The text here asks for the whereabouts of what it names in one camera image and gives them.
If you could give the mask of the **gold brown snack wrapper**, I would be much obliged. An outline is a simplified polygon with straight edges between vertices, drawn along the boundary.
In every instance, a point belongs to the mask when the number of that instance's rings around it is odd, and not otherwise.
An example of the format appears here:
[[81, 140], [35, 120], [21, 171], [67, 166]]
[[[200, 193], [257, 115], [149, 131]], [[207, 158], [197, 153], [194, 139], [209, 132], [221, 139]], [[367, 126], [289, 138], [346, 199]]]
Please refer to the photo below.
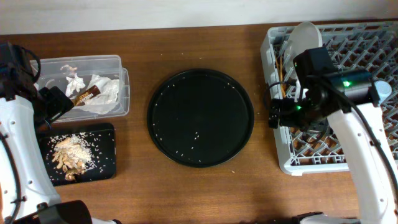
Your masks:
[[77, 96], [75, 99], [72, 99], [74, 106], [82, 106], [85, 105], [86, 102], [97, 95], [100, 94], [100, 90], [96, 85], [93, 85], [91, 88], [83, 92], [81, 95]]

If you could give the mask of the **grey plate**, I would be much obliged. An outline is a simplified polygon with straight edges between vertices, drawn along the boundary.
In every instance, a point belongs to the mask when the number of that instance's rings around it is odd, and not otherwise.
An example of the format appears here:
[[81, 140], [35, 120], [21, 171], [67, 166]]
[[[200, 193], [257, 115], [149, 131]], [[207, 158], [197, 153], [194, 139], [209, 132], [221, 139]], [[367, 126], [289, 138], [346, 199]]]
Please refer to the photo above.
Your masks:
[[314, 49], [323, 45], [320, 30], [311, 22], [302, 22], [294, 28], [284, 50], [284, 68], [291, 79], [296, 80], [293, 59], [305, 50]]

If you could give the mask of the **light blue cup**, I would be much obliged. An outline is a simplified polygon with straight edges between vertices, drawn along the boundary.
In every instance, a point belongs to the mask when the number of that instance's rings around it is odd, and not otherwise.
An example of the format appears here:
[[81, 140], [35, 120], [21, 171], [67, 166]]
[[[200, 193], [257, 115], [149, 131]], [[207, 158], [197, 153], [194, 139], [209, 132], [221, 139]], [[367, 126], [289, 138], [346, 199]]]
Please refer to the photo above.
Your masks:
[[374, 84], [381, 101], [384, 101], [392, 93], [392, 87], [388, 82], [378, 80]]

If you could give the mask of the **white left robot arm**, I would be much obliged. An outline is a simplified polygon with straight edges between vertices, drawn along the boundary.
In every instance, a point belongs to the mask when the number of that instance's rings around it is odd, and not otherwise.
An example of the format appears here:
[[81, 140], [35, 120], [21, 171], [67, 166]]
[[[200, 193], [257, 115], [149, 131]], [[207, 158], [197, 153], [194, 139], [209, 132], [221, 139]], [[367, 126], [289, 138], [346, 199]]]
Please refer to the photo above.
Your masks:
[[81, 200], [62, 202], [45, 169], [36, 130], [74, 104], [59, 88], [37, 89], [35, 54], [1, 44], [1, 199], [5, 223], [101, 223]]

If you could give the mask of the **food scraps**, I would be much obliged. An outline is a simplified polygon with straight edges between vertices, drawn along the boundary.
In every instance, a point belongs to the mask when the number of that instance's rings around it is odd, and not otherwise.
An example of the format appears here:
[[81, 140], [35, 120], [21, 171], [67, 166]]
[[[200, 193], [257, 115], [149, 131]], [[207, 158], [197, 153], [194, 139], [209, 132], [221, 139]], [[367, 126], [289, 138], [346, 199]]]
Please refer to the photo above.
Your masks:
[[103, 173], [100, 157], [94, 155], [95, 152], [101, 154], [99, 145], [95, 143], [97, 138], [91, 142], [87, 137], [93, 137], [93, 134], [78, 133], [50, 137], [47, 144], [50, 150], [45, 153], [45, 163], [54, 165], [52, 171], [69, 182], [91, 171]]

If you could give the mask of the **wooden chopstick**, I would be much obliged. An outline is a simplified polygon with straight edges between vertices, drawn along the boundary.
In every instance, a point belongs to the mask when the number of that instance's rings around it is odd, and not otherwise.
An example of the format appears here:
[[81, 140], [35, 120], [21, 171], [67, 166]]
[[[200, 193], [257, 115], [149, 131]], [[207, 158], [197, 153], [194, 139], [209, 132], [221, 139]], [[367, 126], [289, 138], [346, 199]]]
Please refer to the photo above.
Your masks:
[[[279, 57], [279, 63], [278, 63], [278, 69], [279, 69], [279, 80], [281, 82], [284, 81], [284, 74], [283, 74], [283, 61], [282, 61], [282, 56]], [[285, 84], [280, 84], [280, 89], [282, 93], [282, 97], [285, 98]]]
[[278, 82], [283, 81], [283, 78], [280, 77], [280, 68], [279, 68], [279, 58], [275, 56], [275, 67], [277, 70], [277, 78], [278, 78]]

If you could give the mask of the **small white tissue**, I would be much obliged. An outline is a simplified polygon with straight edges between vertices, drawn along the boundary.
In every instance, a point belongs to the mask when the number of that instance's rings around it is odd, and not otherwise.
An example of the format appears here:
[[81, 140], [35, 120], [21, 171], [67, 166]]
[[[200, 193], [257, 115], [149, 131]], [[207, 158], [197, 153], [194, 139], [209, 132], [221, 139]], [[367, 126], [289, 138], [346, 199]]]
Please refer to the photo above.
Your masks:
[[82, 78], [78, 77], [76, 73], [73, 74], [73, 77], [66, 77], [68, 81], [67, 89], [65, 95], [67, 97], [72, 96], [73, 92], [79, 92], [82, 88], [85, 87], [84, 81]]

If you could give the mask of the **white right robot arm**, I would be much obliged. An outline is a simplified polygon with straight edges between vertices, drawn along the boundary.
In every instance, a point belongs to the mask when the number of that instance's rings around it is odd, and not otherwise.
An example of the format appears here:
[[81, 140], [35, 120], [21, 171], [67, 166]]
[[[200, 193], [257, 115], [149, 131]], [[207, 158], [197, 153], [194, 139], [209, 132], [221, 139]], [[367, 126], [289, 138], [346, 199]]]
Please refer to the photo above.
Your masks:
[[376, 82], [367, 70], [338, 70], [324, 47], [293, 59], [298, 100], [266, 104], [269, 127], [312, 129], [326, 120], [358, 194], [356, 223], [397, 223], [397, 164], [388, 145]]

